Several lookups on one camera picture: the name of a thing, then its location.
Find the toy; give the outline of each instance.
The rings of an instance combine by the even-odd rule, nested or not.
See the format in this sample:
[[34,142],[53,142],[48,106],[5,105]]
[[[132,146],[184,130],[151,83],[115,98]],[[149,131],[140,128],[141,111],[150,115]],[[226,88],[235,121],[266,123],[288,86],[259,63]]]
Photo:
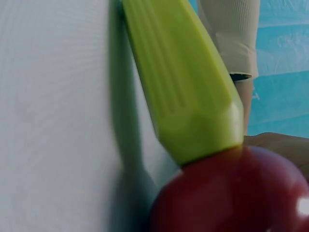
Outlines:
[[181,167],[149,231],[309,231],[306,180],[279,155],[242,145],[241,101],[189,2],[123,7],[155,133]]

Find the green plastic piece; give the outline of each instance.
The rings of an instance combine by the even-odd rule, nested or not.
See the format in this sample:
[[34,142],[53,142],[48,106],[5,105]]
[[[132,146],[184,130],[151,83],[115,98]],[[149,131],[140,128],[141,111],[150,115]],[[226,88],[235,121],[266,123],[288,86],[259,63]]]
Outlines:
[[243,107],[188,0],[123,0],[156,136],[180,166],[243,143]]

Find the white surface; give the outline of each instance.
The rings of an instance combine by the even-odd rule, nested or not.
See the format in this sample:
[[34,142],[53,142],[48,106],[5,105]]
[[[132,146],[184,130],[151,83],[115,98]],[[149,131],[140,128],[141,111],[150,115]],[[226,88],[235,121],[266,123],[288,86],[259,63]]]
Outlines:
[[[117,146],[115,126],[120,135],[138,131],[122,129],[126,111],[112,114],[118,124],[111,120],[110,96],[122,99],[118,109],[129,98],[111,93],[109,25],[116,28],[117,17],[109,23],[109,13],[107,0],[0,0],[1,232],[137,231],[132,217],[145,213],[138,205],[148,206],[157,191],[138,165],[138,139]],[[121,46],[114,44],[118,55]],[[116,68],[127,62],[114,61]],[[129,83],[126,72],[118,78]],[[160,186],[170,175],[161,169],[174,167],[135,81],[144,165]]]

